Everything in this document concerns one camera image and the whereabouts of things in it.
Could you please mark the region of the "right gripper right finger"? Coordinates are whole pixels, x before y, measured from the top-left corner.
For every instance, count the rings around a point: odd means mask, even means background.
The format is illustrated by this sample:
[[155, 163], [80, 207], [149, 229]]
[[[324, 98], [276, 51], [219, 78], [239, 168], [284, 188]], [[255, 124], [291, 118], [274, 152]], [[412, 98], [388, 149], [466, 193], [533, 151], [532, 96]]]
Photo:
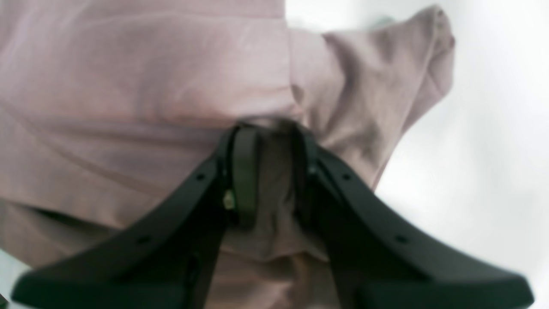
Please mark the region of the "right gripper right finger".
[[443, 244], [385, 205], [345, 162], [292, 127], [296, 215], [327, 251], [343, 309], [526, 309], [524, 276]]

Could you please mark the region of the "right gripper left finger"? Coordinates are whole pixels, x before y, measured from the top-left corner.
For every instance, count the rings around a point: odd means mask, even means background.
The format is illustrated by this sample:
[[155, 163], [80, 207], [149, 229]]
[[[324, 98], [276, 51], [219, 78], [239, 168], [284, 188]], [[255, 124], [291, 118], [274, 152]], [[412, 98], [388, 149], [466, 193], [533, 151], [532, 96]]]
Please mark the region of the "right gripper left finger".
[[11, 298], [33, 309], [201, 309], [225, 231], [256, 223], [258, 182], [259, 131], [234, 127], [143, 219], [23, 274]]

